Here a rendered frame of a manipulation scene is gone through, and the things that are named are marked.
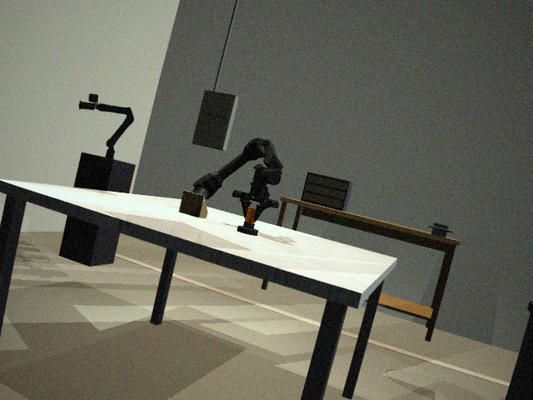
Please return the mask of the orange knob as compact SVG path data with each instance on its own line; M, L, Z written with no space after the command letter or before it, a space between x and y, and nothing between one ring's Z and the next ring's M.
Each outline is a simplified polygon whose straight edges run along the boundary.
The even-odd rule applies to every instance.
M245 222L255 224L254 222L255 212L256 212L256 209L254 207L248 207Z

